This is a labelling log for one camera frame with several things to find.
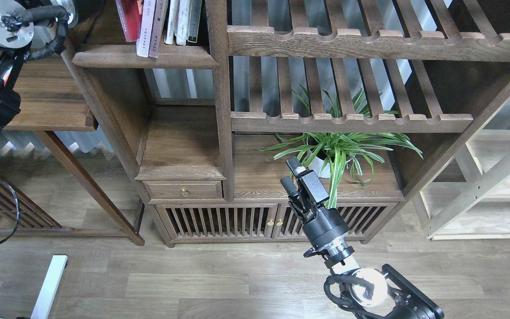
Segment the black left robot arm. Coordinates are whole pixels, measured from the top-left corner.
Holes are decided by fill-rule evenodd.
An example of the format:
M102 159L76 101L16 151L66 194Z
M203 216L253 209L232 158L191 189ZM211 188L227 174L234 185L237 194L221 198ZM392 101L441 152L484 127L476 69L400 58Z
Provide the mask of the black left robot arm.
M14 85L23 65L61 54L69 28L103 5L101 0L0 0L0 133L20 113Z

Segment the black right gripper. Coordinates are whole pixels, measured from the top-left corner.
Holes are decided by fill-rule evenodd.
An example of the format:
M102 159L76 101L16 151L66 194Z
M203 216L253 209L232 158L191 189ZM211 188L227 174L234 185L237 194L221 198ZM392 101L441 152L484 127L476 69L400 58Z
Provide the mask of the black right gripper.
M303 222L303 231L312 248L304 258L323 256L326 266L334 266L349 257L354 249L346 244L350 228L338 210L325 208L329 194L313 170L306 169L296 157L286 161L297 186L289 176L281 179L289 197L290 208Z

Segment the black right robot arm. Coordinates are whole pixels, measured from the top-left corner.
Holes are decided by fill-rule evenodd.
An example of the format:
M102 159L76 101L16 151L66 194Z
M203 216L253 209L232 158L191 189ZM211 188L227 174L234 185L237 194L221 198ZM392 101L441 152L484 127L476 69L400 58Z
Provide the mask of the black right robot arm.
M354 249L345 241L350 228L337 210L326 208L329 194L317 174L296 157L287 160L293 177L281 179L289 205L303 224L310 242L306 258L322 256L330 270L324 282L326 297L358 319L378 319L367 311L391 297L395 305L386 319L443 319L444 313L427 295L388 264L382 270L359 267Z

